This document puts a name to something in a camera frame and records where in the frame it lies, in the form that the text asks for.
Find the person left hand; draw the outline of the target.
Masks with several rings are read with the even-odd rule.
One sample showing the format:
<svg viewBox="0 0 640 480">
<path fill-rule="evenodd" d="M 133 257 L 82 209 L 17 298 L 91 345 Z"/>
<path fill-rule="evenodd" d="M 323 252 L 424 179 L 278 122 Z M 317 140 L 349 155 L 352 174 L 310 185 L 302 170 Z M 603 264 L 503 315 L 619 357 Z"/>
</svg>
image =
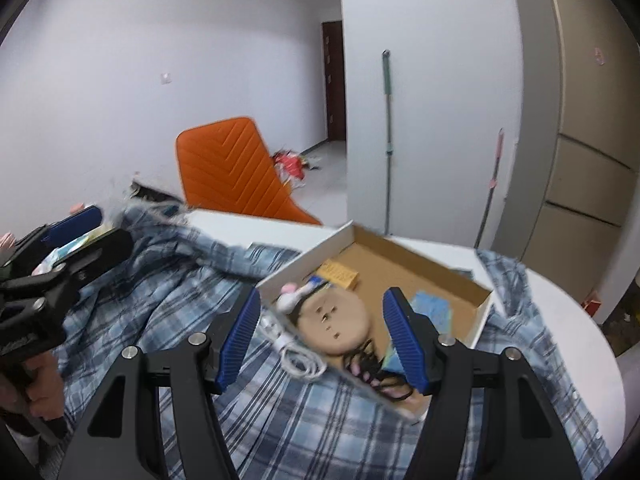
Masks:
<svg viewBox="0 0 640 480">
<path fill-rule="evenodd" d="M 22 365 L 32 378 L 26 388 L 30 414 L 44 420 L 58 419 L 64 413 L 64 386 L 58 359 L 51 352 L 33 356 Z"/>
</svg>

